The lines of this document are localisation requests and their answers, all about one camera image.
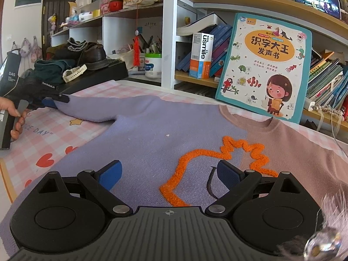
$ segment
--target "table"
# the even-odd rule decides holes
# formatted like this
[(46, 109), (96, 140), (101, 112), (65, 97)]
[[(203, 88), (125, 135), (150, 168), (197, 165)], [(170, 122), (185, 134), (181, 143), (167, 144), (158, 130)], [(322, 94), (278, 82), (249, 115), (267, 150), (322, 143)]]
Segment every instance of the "table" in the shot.
[[(117, 98), (156, 95), (166, 101), (221, 104), (221, 102), (203, 96), (126, 80), (108, 81), (79, 91), (75, 95)], [(230, 112), (256, 121), (267, 119), (266, 116), (231, 105), (228, 107)], [(348, 158), (333, 138), (298, 124), (284, 123), (321, 147), (333, 150), (348, 162)], [(34, 179), (48, 172), (55, 162), (58, 162), (75, 148), (82, 146), (101, 134), (110, 125), (110, 122), (93, 123), (82, 121), (51, 108), (30, 112), (20, 140), (11, 143), (10, 150), (0, 151), (0, 219), (3, 219), (17, 195)], [(341, 144), (345, 150), (348, 150), (348, 145), (345, 143)], [(7, 259), (8, 255), (0, 240), (0, 261)]]

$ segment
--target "barcode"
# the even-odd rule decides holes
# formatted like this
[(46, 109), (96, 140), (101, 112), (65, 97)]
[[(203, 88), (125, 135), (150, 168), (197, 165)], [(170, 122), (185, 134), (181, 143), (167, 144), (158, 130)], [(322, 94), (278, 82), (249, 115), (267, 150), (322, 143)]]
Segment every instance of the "barcode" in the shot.
[(200, 35), (194, 35), (194, 43), (196, 43), (196, 44), (201, 43), (201, 36)]

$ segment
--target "gray ribbed panel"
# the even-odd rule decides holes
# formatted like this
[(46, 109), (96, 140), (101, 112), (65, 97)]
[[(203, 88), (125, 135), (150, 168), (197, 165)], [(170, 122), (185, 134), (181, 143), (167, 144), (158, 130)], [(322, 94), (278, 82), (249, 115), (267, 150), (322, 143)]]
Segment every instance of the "gray ribbed panel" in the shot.
[(94, 243), (72, 253), (40, 255), (19, 251), (13, 261), (275, 261), (249, 248), (223, 219), (205, 216), (199, 207), (141, 207), (114, 219)]

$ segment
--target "teal book border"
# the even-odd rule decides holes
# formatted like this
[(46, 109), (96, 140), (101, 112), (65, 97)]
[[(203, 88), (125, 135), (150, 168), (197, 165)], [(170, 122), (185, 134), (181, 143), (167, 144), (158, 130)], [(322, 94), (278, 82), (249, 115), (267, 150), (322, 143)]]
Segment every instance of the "teal book border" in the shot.
[[(236, 26), (237, 26), (237, 22), (238, 22), (240, 17), (259, 19), (259, 20), (262, 20), (265, 22), (274, 22), (274, 23), (277, 23), (277, 24), (280, 24), (283, 26), (287, 26), (291, 29), (297, 29), (297, 30), (299, 30), (307, 35), (306, 55), (304, 57), (304, 63), (303, 63), (303, 69), (302, 69), (302, 80), (301, 80), (301, 85), (300, 85), (300, 89), (299, 89), (299, 94), (298, 94), (297, 100), (296, 100), (294, 114), (290, 119), (286, 119), (284, 117), (277, 117), (279, 119), (289, 121), (289, 122), (294, 122), (294, 123), (298, 124), (301, 120), (301, 115), (302, 115), (302, 110), (303, 110), (303, 106), (304, 106), (304, 101), (306, 98), (306, 91), (307, 91), (307, 85), (308, 85), (310, 59), (311, 59), (310, 56), (311, 56), (311, 50), (312, 50), (312, 32), (308, 29), (305, 29), (303, 27), (300, 27), (298, 25), (294, 25), (294, 24), (291, 24), (288, 22), (284, 22), (282, 20), (277, 20), (277, 19), (273, 19), (273, 18), (269, 18), (269, 17), (260, 16), (260, 15), (252, 15), (252, 14), (248, 14), (248, 13), (238, 13), (234, 17), (234, 25), (233, 25), (232, 35), (231, 35), (231, 41), (230, 41), (230, 45), (229, 45), (228, 51), (227, 51), (228, 57), (231, 56), (232, 45), (233, 45), (233, 41), (234, 41), (234, 38), (235, 38), (235, 35), (237, 32)], [(220, 82), (219, 82), (219, 85), (217, 87), (215, 99), (224, 101), (226, 103), (229, 103), (229, 104), (232, 104), (232, 105), (235, 105), (238, 107), (241, 107), (243, 109), (255, 112), (255, 113), (260, 114), (260, 115), (265, 115), (265, 116), (271, 117), (271, 114), (267, 113), (266, 110), (250, 106), (250, 105), (243, 103), (243, 102), (240, 102), (238, 100), (226, 98), (222, 95), (221, 88), (223, 85), (223, 79), (225, 77), (227, 66), (228, 66), (228, 62), (225, 62), (225, 65), (223, 66)]]

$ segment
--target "black embroidered line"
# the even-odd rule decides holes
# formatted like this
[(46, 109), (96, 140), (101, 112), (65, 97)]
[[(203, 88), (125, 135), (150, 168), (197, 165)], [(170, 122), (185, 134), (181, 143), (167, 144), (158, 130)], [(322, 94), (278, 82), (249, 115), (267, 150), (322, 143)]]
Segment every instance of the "black embroidered line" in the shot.
[(212, 186), (211, 186), (216, 167), (213, 167), (213, 166), (211, 166), (211, 167), (212, 167), (212, 170), (211, 170), (211, 172), (209, 174), (209, 178), (208, 178), (208, 181), (207, 181), (207, 191), (208, 191), (208, 193), (209, 193), (209, 195), (211, 197), (213, 197), (216, 200), (218, 200), (218, 198), (214, 195), (214, 193), (212, 191)]

